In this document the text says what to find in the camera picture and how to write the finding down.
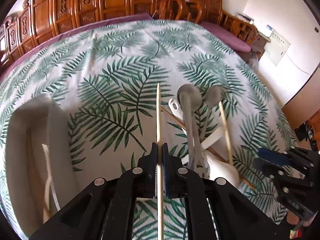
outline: pink seat cushion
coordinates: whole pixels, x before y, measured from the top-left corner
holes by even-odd
[[[241,41],[241,39],[238,39],[236,36],[228,32],[224,28],[209,22],[202,22],[201,26],[207,29],[209,32],[211,32],[214,36],[219,38],[233,50],[241,52],[251,51],[251,48],[248,44],[246,44],[244,41]]]

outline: metal rivet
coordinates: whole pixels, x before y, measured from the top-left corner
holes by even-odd
[[[140,173],[142,172],[142,169],[141,169],[140,167],[135,167],[135,168],[132,170],[132,172],[133,172],[134,174],[140,174]]]
[[[104,179],[103,178],[97,178],[94,180],[95,185],[100,186],[104,184]]]
[[[187,170],[186,168],[179,168],[179,169],[178,169],[178,172],[179,172],[180,174],[186,174],[186,173],[188,173],[188,170]]]
[[[217,178],[216,182],[219,185],[225,185],[226,184],[226,180],[224,178]]]

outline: cable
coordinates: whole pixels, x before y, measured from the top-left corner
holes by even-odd
[[[300,71],[302,71],[303,73],[306,73],[307,75],[311,76],[311,74],[309,74],[309,73],[303,71],[301,68],[299,68],[299,67],[293,62],[293,60],[289,57],[288,53],[286,53],[286,55],[287,55],[287,57],[289,58],[289,60],[292,62],[292,64],[296,66],[296,68],[297,68],[298,70],[300,70]]]

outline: metal spoon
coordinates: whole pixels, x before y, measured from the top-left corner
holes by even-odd
[[[205,136],[205,132],[207,130],[207,125],[208,125],[208,120],[209,120],[209,115],[211,112],[211,109],[219,104],[221,101],[222,90],[219,86],[212,86],[210,87],[206,94],[205,94],[205,102],[207,103],[208,106],[208,112],[207,112],[207,117],[205,118],[204,125],[202,127],[201,133],[200,133],[200,139],[203,140]]]
[[[202,97],[199,89],[191,84],[185,84],[178,89],[178,101],[183,110],[183,119],[187,128],[189,163],[188,168],[194,170],[199,158],[202,158],[198,129],[194,119],[194,112],[202,104]]]

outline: leaf-patterned tablecloth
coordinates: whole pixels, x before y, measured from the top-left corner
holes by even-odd
[[[199,25],[185,21],[141,21],[87,30],[58,41],[29,57],[0,86],[1,210],[21,238],[8,193],[5,142],[13,111],[41,93],[49,93],[69,113],[70,151],[81,189],[97,177],[119,177],[135,166],[156,141],[156,84],[163,104],[185,83],[204,94],[224,88],[234,165],[256,187],[244,194],[275,222],[286,209],[275,201],[273,184],[252,168],[260,147],[283,151],[294,136],[265,85],[226,44]],[[202,127],[207,106],[196,111]],[[220,123],[213,109],[207,135]],[[186,136],[163,115],[163,137],[170,154],[188,154]],[[226,156],[223,140],[214,149]],[[137,202],[133,238],[156,239],[156,201]],[[188,237],[184,202],[165,200],[165,238]]]

